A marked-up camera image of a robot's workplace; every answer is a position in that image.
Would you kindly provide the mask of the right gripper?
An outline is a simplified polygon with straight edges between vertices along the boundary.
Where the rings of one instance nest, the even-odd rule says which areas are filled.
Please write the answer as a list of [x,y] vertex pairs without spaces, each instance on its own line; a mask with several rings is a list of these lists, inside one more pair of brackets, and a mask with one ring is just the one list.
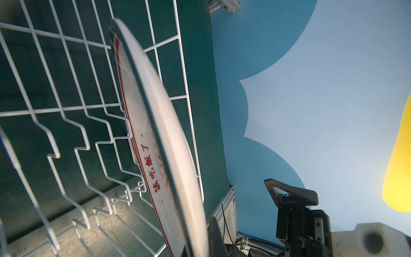
[[329,216],[309,209],[319,204],[318,194],[274,179],[264,180],[264,185],[278,207],[276,237],[284,244],[278,256],[332,257]]

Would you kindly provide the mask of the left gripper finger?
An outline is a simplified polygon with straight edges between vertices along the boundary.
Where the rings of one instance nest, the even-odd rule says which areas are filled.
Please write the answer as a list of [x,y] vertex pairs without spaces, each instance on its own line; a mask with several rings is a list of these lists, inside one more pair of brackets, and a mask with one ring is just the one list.
[[228,251],[220,228],[218,226],[217,219],[211,217],[208,224],[208,241],[209,241],[209,256],[210,257],[228,257]]

